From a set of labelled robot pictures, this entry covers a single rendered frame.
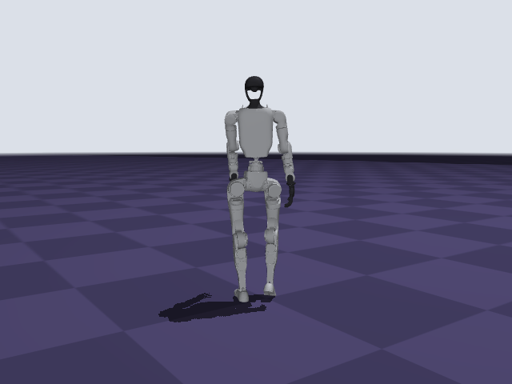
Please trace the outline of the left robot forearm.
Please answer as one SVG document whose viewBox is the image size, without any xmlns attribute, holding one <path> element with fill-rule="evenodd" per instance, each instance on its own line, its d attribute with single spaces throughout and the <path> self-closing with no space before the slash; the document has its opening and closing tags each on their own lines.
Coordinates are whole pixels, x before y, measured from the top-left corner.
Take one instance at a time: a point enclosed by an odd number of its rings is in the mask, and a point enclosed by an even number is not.
<svg viewBox="0 0 512 384">
<path fill-rule="evenodd" d="M 235 173 L 238 178 L 238 153 L 231 151 L 229 152 L 229 145 L 228 141 L 226 144 L 226 150 L 227 150 L 227 157 L 228 157 L 228 167 L 229 167 L 229 176 L 231 178 L 231 175 Z"/>
</svg>

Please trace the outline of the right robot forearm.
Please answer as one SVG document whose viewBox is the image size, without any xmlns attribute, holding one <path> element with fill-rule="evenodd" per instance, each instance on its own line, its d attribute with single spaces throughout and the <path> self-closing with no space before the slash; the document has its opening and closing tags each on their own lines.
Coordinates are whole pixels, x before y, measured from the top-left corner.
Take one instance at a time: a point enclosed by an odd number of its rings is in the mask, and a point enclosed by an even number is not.
<svg viewBox="0 0 512 384">
<path fill-rule="evenodd" d="M 292 175 L 293 176 L 293 180 L 295 180 L 295 176 L 293 174 L 293 172 L 294 172 L 294 164 L 293 164 L 292 158 L 293 158 L 292 147 L 291 147 L 290 142 L 288 142 L 288 154 L 284 154 L 282 156 L 283 169 L 284 169 L 284 173 L 286 174 L 286 181 L 287 181 L 287 176 L 288 175 Z"/>
</svg>

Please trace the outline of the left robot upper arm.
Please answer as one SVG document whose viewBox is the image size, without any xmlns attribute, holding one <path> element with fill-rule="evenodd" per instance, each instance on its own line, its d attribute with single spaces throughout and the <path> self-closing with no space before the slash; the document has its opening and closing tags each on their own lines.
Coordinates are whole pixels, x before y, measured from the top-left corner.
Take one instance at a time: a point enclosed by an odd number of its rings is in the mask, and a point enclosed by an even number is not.
<svg viewBox="0 0 512 384">
<path fill-rule="evenodd" d="M 226 137 L 228 140 L 229 151 L 239 150 L 239 142 L 237 137 L 237 126 L 235 123 L 238 121 L 239 110 L 231 110 L 225 116 Z"/>
</svg>

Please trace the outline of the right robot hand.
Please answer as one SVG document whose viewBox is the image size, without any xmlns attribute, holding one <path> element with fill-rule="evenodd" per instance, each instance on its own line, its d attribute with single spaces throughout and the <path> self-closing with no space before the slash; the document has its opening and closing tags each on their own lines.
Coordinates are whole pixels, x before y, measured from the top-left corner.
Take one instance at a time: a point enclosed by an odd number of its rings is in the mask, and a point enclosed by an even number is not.
<svg viewBox="0 0 512 384">
<path fill-rule="evenodd" d="M 289 188 L 290 188 L 290 196 L 288 197 L 288 203 L 285 204 L 285 207 L 289 207 L 292 202 L 293 202 L 293 197 L 294 197 L 294 185 L 296 184 L 293 180 L 293 176 L 292 175 L 288 175 L 287 176 L 287 185 L 289 185 Z"/>
</svg>

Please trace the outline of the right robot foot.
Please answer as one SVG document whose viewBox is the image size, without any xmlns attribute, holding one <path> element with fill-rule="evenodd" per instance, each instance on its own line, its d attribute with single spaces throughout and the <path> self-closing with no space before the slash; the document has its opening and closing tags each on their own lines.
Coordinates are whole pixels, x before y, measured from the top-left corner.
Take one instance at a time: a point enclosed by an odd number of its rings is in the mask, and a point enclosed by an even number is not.
<svg viewBox="0 0 512 384">
<path fill-rule="evenodd" d="M 264 295 L 276 296 L 274 286 L 269 282 L 264 286 Z"/>
</svg>

